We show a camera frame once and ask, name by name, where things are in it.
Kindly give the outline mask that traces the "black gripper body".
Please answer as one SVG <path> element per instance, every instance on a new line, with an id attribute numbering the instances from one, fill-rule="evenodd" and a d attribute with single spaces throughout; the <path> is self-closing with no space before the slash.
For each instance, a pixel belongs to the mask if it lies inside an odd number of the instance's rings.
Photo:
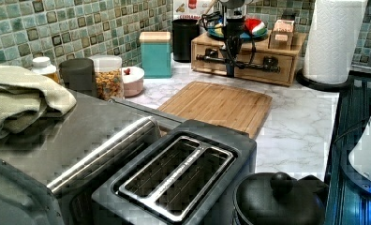
<path id="1" fill-rule="evenodd" d="M 228 60 L 234 60 L 242 47 L 241 34 L 244 32 L 245 15 L 243 7 L 223 7 L 224 43 L 222 50 Z"/>

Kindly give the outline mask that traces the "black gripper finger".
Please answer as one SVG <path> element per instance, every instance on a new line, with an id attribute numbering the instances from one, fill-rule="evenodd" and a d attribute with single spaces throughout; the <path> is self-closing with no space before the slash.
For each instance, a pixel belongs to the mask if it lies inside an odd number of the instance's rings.
<path id="1" fill-rule="evenodd" d="M 234 65 L 232 64 L 231 60 L 226 60 L 226 71 L 228 77 L 234 76 Z"/>

